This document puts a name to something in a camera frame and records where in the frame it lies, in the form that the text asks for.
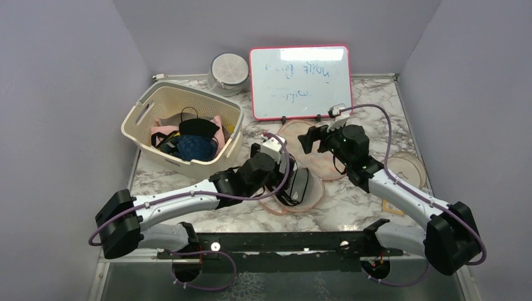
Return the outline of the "round white disc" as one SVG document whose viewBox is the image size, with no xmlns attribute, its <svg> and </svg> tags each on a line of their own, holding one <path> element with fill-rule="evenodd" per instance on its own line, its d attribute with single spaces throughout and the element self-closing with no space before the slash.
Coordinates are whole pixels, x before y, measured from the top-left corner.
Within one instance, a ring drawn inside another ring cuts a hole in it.
<svg viewBox="0 0 532 301">
<path fill-rule="evenodd" d="M 388 168 L 401 180 L 419 189 L 427 184 L 427 174 L 422 161 L 411 152 L 397 152 L 388 158 Z"/>
</svg>

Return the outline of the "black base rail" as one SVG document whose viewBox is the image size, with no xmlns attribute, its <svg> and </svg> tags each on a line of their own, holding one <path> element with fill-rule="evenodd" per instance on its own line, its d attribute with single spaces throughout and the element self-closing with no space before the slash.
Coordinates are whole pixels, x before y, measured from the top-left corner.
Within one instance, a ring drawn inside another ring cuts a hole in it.
<svg viewBox="0 0 532 301">
<path fill-rule="evenodd" d="M 187 226 L 181 232 L 171 231 L 167 242 L 146 238 L 105 258 L 170 262 L 180 281 L 192 282 L 200 273 L 360 272 L 380 259 L 388 273 L 389 258 L 403 255 L 362 231 L 196 233 Z"/>
</svg>

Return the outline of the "pink framed whiteboard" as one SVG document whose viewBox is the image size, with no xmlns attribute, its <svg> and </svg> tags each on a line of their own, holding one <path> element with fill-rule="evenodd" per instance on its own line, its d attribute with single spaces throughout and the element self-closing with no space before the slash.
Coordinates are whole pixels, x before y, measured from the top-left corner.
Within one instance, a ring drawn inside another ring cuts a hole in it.
<svg viewBox="0 0 532 301">
<path fill-rule="evenodd" d="M 346 45 L 253 48 L 249 64 L 256 120 L 326 118 L 353 104 Z"/>
</svg>

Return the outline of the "black bra in basket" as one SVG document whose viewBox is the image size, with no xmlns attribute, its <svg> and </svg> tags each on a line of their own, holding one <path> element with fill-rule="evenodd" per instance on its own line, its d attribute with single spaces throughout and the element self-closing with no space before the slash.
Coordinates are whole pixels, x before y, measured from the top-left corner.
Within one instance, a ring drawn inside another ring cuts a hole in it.
<svg viewBox="0 0 532 301">
<path fill-rule="evenodd" d="M 186 109 L 193 109 L 196 114 L 198 114 L 197 110 L 193 107 L 185 107 L 181 111 L 181 115 L 183 116 L 184 111 Z M 212 139 L 218 130 L 220 130 L 220 126 L 216 125 L 214 122 L 208 120 L 208 119 L 201 119 L 198 116 L 192 119 L 183 120 L 183 117 L 180 117 L 180 123 L 178 125 L 179 133 L 181 135 L 195 135 L 204 137 L 207 139 Z"/>
</svg>

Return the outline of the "floral mesh laundry bag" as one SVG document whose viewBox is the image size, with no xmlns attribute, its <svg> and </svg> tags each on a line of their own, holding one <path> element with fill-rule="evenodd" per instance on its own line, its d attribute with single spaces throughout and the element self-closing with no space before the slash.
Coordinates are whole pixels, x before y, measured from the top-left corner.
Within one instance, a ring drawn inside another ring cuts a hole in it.
<svg viewBox="0 0 532 301">
<path fill-rule="evenodd" d="M 318 153 L 319 143 L 314 143 L 312 152 L 304 154 L 301 143 L 297 136 L 305 134 L 313 123 L 304 120 L 293 120 L 283 125 L 277 132 L 277 135 L 287 141 L 287 148 L 290 155 L 311 172 L 311 180 L 307 188 L 303 203 L 288 207 L 281 204 L 276 197 L 264 199 L 260 202 L 263 209 L 277 216 L 283 216 L 289 213 L 303 213 L 312 209 L 321 201 L 325 193 L 325 182 L 335 181 L 343 178 L 340 169 L 341 163 L 333 163 L 333 155 L 330 153 Z"/>
</svg>

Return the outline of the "small yellow notepad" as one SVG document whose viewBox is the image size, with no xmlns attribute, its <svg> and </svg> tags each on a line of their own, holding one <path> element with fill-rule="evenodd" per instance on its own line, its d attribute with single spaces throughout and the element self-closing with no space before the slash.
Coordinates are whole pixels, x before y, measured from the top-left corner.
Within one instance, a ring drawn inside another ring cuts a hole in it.
<svg viewBox="0 0 532 301">
<path fill-rule="evenodd" d="M 399 215 L 399 216 L 404 216 L 405 213 L 400 210 L 398 207 L 396 207 L 395 205 L 391 204 L 389 201 L 383 199 L 382 200 L 382 211 L 383 212 L 386 212 L 386 213 L 390 213 L 390 214 L 395 214 L 395 215 Z"/>
</svg>

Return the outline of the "blue lace garment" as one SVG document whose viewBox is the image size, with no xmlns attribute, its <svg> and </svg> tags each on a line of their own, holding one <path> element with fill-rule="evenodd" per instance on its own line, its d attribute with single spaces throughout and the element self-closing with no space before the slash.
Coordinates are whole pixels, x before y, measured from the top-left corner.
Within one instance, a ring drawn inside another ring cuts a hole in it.
<svg viewBox="0 0 532 301">
<path fill-rule="evenodd" d="M 168 154 L 183 161 L 210 161 L 218 150 L 215 139 L 198 135 L 179 135 L 166 142 L 165 150 Z"/>
</svg>

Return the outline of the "black bra from bag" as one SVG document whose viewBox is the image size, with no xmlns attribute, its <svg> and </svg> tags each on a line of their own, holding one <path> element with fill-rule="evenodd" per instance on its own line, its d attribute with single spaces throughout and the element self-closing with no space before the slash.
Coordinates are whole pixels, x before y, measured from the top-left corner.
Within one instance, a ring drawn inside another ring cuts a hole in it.
<svg viewBox="0 0 532 301">
<path fill-rule="evenodd" d="M 307 167 L 301 165 L 293 155 L 290 155 L 289 163 L 289 178 L 283 188 L 275 194 L 275 197 L 281 204 L 295 207 L 303 203 L 311 180 L 311 172 Z"/>
</svg>

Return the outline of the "cream plastic laundry basket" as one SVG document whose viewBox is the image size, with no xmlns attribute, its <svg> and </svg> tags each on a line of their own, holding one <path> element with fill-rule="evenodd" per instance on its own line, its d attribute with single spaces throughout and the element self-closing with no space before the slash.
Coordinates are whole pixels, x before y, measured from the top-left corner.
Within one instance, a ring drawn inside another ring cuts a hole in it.
<svg viewBox="0 0 532 301">
<path fill-rule="evenodd" d="M 121 132 L 148 159 L 201 179 L 235 163 L 243 117 L 241 106 L 228 98 L 163 81 L 138 99 Z"/>
</svg>

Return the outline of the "white round mesh container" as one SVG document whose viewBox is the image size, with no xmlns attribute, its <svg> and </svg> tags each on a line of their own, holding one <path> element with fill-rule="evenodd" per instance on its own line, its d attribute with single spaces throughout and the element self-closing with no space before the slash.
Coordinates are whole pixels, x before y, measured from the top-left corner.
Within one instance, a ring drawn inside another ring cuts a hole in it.
<svg viewBox="0 0 532 301">
<path fill-rule="evenodd" d="M 240 93 L 250 75 L 248 63 L 234 53 L 222 53 L 211 62 L 207 85 L 212 93 L 230 97 Z"/>
</svg>

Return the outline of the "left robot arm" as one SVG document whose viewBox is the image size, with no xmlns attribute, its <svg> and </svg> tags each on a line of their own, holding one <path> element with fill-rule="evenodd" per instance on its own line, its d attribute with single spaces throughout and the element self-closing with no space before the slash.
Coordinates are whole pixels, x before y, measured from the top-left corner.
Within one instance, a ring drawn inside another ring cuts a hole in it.
<svg viewBox="0 0 532 301">
<path fill-rule="evenodd" d="M 138 248 L 162 248 L 162 241 L 154 238 L 155 226 L 190 213 L 267 198 L 282 190 L 293 167 L 285 145 L 272 150 L 254 144 L 242 166 L 216 172 L 192 186 L 152 196 L 119 190 L 95 215 L 97 229 L 88 244 L 101 247 L 106 259 L 120 258 Z"/>
</svg>

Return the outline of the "pink garment in basket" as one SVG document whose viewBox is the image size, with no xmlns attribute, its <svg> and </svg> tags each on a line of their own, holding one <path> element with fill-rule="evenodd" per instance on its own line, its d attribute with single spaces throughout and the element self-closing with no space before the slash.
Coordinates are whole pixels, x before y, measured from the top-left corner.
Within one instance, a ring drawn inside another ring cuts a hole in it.
<svg viewBox="0 0 532 301">
<path fill-rule="evenodd" d="M 178 113 L 176 115 L 173 115 L 166 119 L 155 119 L 157 126 L 151 127 L 151 145 L 153 147 L 158 147 L 164 139 L 168 138 L 169 136 L 173 134 L 180 135 L 178 125 L 181 122 L 180 117 L 181 113 Z M 190 114 L 190 113 L 184 113 L 183 114 L 183 120 L 188 120 L 195 118 L 196 115 Z M 214 122 L 216 125 L 220 126 L 220 130 L 217 131 L 216 135 L 214 136 L 218 140 L 218 148 L 222 149 L 225 145 L 225 142 L 228 140 L 230 136 L 230 132 L 226 127 L 222 125 L 221 117 L 215 116 L 215 117 L 200 117 L 201 119 L 208 119 L 212 122 Z"/>
</svg>

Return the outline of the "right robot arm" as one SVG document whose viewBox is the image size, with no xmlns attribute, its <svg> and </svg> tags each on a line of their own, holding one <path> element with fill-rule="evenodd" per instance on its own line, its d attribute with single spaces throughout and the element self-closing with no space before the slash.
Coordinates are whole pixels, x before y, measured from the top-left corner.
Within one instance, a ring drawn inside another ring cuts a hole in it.
<svg viewBox="0 0 532 301">
<path fill-rule="evenodd" d="M 418 224 L 412 228 L 382 221 L 366 228 L 362 247 L 368 254 L 377 255 L 385 248 L 407 251 L 424 256 L 443 275 L 486 259 L 471 209 L 462 202 L 449 204 L 401 181 L 369 154 L 370 140 L 361 126 L 310 127 L 298 140 L 305 154 L 319 142 L 318 152 L 330 152 L 341 162 L 355 186 L 393 203 Z"/>
</svg>

